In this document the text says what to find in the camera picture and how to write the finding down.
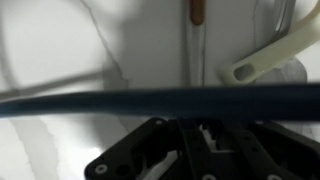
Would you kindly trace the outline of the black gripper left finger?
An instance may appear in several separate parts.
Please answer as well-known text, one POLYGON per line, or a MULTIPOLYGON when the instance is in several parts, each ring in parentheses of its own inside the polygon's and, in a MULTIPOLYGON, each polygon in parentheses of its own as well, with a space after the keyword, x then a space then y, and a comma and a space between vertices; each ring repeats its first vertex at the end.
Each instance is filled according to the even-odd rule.
POLYGON ((211 152, 194 120, 151 118, 91 161, 86 180, 141 180, 170 152, 177 159, 156 180, 201 180, 211 152))

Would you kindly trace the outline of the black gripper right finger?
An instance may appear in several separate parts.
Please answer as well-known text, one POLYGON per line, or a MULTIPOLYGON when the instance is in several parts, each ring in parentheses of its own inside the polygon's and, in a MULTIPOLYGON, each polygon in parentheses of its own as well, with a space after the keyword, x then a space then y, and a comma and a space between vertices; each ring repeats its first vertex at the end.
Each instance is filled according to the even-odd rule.
POLYGON ((215 150, 204 150, 201 180, 320 180, 315 140, 275 122, 207 121, 215 150))

